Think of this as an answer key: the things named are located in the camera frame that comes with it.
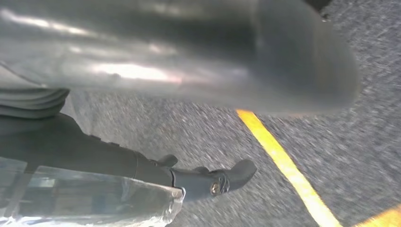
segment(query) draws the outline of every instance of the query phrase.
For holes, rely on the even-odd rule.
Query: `motorcycle footpeg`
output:
[[[211,198],[242,188],[256,173],[255,164],[248,159],[238,162],[231,169],[209,172],[205,167],[193,170],[171,169],[173,187],[185,190],[184,201]]]

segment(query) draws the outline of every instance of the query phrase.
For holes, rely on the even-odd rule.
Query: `plastic wrap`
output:
[[[184,192],[126,177],[0,158],[0,226],[164,227]]]

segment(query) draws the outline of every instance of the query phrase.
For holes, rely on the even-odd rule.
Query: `chrome exhaust pipe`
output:
[[[343,107],[354,58],[301,0],[2,0],[0,88],[122,89],[262,113]]]

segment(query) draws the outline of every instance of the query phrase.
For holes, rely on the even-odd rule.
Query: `yellow painted stripe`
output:
[[[339,221],[324,204],[304,175],[284,151],[282,146],[264,127],[263,123],[252,112],[237,110],[238,116],[251,130],[265,151],[276,163],[279,170],[294,186],[306,208],[321,227],[340,227]]]
[[[355,225],[355,227],[401,227],[401,205]]]

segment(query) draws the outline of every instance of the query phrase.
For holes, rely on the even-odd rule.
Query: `asphalt road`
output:
[[[345,227],[401,203],[400,12],[399,0],[333,0],[324,9],[360,65],[363,90],[351,109],[302,118],[258,115]],[[63,111],[105,141],[149,158],[174,154],[179,167],[256,162],[259,170],[244,189],[185,205],[171,227],[317,226],[234,110],[74,90]]]

